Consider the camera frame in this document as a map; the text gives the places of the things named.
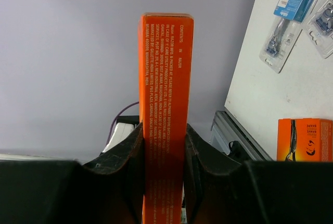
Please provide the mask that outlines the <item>blue razor blister left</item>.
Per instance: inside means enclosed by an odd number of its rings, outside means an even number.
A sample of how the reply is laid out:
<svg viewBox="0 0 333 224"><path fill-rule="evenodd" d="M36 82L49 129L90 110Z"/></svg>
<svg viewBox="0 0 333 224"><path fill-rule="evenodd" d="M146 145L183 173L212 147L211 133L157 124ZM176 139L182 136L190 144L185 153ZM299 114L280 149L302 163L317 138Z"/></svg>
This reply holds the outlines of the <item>blue razor blister left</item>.
<svg viewBox="0 0 333 224"><path fill-rule="evenodd" d="M276 73L280 73L301 31L302 24L318 0L278 0L271 31L259 58Z"/></svg>

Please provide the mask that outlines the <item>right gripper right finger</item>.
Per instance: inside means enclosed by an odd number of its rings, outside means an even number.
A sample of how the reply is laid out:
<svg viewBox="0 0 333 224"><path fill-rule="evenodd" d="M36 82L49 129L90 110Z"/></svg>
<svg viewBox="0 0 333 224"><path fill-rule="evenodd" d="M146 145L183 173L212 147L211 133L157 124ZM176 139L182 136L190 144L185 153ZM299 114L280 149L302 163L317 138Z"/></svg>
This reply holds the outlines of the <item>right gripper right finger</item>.
<svg viewBox="0 0 333 224"><path fill-rule="evenodd" d="M188 223L332 223L332 163L239 163L191 126L184 191Z"/></svg>

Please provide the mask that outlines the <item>blue razor blister middle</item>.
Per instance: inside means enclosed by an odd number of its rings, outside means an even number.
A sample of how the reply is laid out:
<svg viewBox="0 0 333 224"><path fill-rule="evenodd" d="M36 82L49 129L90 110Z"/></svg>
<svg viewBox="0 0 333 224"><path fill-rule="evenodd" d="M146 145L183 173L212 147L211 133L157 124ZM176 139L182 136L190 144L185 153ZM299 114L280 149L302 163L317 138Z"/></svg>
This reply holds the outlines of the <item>blue razor blister middle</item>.
<svg viewBox="0 0 333 224"><path fill-rule="evenodd" d="M332 55L332 0L322 0L304 22L303 30L319 55L326 59Z"/></svg>

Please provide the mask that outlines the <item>aluminium frame rail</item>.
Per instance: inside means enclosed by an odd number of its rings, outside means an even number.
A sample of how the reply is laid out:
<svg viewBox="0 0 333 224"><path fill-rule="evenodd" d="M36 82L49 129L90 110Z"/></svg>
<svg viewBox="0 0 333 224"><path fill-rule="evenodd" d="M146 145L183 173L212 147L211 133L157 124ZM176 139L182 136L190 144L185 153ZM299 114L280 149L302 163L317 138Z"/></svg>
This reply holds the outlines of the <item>aluminium frame rail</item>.
<svg viewBox="0 0 333 224"><path fill-rule="evenodd" d="M215 112L208 143L240 163L246 160L272 160L242 125L225 110Z"/></svg>

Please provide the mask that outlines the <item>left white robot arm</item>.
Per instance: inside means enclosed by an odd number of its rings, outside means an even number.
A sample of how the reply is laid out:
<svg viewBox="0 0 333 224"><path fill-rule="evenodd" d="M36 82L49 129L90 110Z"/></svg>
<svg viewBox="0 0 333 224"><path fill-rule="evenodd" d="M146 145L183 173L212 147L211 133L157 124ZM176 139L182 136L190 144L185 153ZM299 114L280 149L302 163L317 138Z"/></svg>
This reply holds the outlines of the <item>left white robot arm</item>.
<svg viewBox="0 0 333 224"><path fill-rule="evenodd" d="M126 139L138 124L138 115L119 116L115 122L109 141L107 142L107 145L102 151L102 153L109 151L110 149L121 143L124 139Z"/></svg>

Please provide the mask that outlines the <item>orange fusion box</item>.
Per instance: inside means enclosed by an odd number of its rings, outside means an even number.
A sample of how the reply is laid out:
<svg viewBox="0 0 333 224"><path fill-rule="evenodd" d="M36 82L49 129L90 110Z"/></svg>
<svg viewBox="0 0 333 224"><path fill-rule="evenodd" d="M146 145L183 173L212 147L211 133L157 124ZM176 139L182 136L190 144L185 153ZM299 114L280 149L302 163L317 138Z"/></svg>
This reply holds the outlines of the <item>orange fusion box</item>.
<svg viewBox="0 0 333 224"><path fill-rule="evenodd" d="M138 24L139 120L145 144L143 223L180 223L194 19L145 13Z"/></svg>
<svg viewBox="0 0 333 224"><path fill-rule="evenodd" d="M332 161L332 120L280 119L277 161Z"/></svg>

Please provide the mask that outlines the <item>blue razor blister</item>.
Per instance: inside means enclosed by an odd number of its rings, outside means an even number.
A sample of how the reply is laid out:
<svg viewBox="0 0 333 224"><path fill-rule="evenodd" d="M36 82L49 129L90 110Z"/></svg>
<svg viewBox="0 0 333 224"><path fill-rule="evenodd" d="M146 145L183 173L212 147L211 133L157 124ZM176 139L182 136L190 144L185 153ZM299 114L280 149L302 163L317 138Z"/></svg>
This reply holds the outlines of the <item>blue razor blister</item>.
<svg viewBox="0 0 333 224"><path fill-rule="evenodd" d="M303 30L319 55L326 59L332 55L332 0L322 0L304 22Z"/></svg>
<svg viewBox="0 0 333 224"><path fill-rule="evenodd" d="M271 31L259 58L276 73L280 73L301 31L302 24L318 0L278 0Z"/></svg>

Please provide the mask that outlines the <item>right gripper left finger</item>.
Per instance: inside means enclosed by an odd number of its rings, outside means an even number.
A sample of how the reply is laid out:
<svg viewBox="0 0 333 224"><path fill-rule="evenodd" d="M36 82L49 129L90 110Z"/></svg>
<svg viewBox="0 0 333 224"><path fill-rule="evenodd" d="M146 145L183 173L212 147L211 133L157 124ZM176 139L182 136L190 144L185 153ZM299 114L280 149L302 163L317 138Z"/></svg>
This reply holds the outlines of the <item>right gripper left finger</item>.
<svg viewBox="0 0 333 224"><path fill-rule="evenodd" d="M1 162L1 223L140 223L143 126L112 149L75 160Z"/></svg>

